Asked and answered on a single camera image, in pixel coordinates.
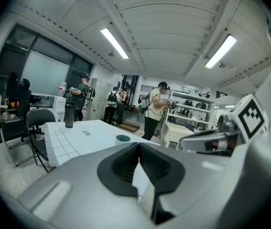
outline man in green shirt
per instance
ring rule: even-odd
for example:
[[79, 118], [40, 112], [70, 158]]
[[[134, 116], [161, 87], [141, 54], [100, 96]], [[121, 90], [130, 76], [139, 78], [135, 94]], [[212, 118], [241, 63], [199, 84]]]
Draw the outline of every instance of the man in green shirt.
[[86, 95], [88, 93], [88, 82], [89, 82], [89, 76], [87, 74], [84, 74], [81, 76], [81, 84], [79, 84], [77, 90], [71, 90], [72, 94], [72, 102], [75, 103], [75, 115], [74, 115], [74, 121], [82, 121], [83, 114], [82, 114], [82, 108], [86, 102]]

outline fluorescent light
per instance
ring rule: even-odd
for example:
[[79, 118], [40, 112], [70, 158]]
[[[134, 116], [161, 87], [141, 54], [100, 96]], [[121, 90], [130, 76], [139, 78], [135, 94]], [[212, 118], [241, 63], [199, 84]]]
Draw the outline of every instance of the fluorescent light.
[[224, 57], [224, 55], [233, 47], [233, 45], [235, 45], [236, 42], [237, 39], [235, 37], [228, 35], [220, 48], [205, 64], [205, 67], [211, 69], [213, 66], [215, 66], [216, 63], [218, 63]]
[[125, 51], [121, 48], [119, 43], [116, 41], [114, 36], [111, 34], [111, 32], [108, 30], [108, 28], [105, 28], [101, 30], [101, 33], [111, 42], [111, 44], [115, 47], [115, 49], [120, 53], [120, 55], [123, 57], [123, 59], [128, 59], [129, 57], [125, 53]]

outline green shirt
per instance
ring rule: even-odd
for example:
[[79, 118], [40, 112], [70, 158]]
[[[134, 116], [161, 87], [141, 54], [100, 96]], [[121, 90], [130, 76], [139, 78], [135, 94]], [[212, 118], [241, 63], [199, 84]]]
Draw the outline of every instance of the green shirt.
[[85, 102], [86, 102], [86, 99], [85, 99], [85, 96], [87, 95], [88, 93], [88, 85], [86, 84], [80, 84], [78, 86], [78, 90], [81, 91], [81, 94], [80, 95], [73, 95], [72, 96], [72, 102], [74, 102], [76, 105], [76, 109], [82, 109]]

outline white table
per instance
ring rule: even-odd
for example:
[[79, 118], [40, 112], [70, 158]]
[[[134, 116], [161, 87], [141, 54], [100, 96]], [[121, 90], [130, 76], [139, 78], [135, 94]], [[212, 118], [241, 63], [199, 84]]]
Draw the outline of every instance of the white table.
[[194, 134], [194, 132], [184, 126], [165, 123], [161, 131], [161, 138], [164, 138], [164, 142], [166, 143], [165, 146], [169, 147], [170, 142], [175, 142], [179, 144], [179, 141], [182, 137], [192, 134]]
[[101, 120], [74, 122], [73, 128], [66, 128], [64, 122], [47, 123], [45, 144], [50, 166], [60, 166], [74, 157], [115, 146], [117, 135], [129, 136], [130, 143], [156, 144]]

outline ceiling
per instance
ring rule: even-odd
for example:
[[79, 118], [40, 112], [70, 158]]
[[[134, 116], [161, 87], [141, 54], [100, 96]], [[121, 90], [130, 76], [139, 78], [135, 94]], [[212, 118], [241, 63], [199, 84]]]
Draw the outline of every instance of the ceiling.
[[[12, 0], [9, 9], [64, 36], [114, 73], [183, 81], [243, 95], [271, 71], [266, 17], [257, 0]], [[128, 60], [101, 34], [108, 27]], [[238, 42], [204, 67], [228, 34]]]

